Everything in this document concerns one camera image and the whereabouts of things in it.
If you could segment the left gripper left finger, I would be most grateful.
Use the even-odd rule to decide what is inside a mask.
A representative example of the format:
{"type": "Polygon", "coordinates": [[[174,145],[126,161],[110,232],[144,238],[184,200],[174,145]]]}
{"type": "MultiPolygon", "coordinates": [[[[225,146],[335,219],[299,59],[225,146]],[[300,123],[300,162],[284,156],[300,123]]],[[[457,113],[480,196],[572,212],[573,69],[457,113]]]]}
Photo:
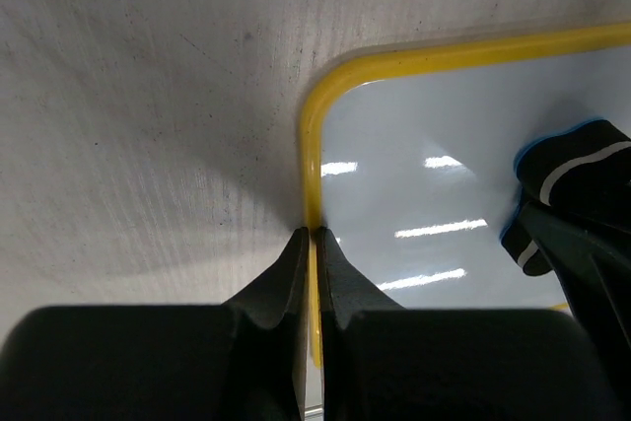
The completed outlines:
{"type": "Polygon", "coordinates": [[[1,348],[5,420],[300,420],[310,236],[219,305],[49,306],[1,348]]]}

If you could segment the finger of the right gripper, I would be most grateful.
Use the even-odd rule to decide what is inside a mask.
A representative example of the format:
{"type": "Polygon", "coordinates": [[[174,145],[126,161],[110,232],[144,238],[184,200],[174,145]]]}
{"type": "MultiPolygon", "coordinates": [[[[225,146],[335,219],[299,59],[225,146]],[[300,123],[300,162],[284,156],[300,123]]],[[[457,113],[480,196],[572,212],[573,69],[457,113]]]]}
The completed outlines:
{"type": "Polygon", "coordinates": [[[519,222],[561,284],[617,391],[630,389],[630,235],[529,203],[519,222]]]}

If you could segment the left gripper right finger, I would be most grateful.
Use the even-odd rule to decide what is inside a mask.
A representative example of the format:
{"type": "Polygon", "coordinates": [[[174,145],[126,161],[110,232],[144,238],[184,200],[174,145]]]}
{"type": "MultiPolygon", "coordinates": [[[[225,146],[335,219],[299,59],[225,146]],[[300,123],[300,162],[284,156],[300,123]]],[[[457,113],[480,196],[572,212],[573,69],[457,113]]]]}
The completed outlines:
{"type": "Polygon", "coordinates": [[[327,420],[622,420],[626,396],[568,315],[411,310],[315,233],[327,420]]]}

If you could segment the blue whiteboard eraser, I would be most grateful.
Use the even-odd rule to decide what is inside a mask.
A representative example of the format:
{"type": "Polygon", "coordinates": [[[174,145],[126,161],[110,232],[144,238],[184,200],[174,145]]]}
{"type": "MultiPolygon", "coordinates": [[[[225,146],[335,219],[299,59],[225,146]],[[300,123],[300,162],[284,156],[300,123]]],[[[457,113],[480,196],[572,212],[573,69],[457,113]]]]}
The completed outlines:
{"type": "Polygon", "coordinates": [[[518,216],[531,202],[630,230],[630,138],[591,119],[524,146],[514,160],[520,200],[500,242],[527,276],[551,270],[518,216]]]}

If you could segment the yellow framed small whiteboard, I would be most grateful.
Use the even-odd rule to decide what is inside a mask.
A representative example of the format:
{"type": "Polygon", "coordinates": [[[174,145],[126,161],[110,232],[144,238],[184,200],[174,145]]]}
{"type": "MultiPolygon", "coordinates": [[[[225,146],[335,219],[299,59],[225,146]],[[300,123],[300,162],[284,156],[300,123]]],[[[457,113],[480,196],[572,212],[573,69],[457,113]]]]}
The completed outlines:
{"type": "Polygon", "coordinates": [[[626,24],[352,59],[303,108],[307,224],[404,307],[566,311],[500,236],[520,149],[592,118],[630,128],[626,24]]]}

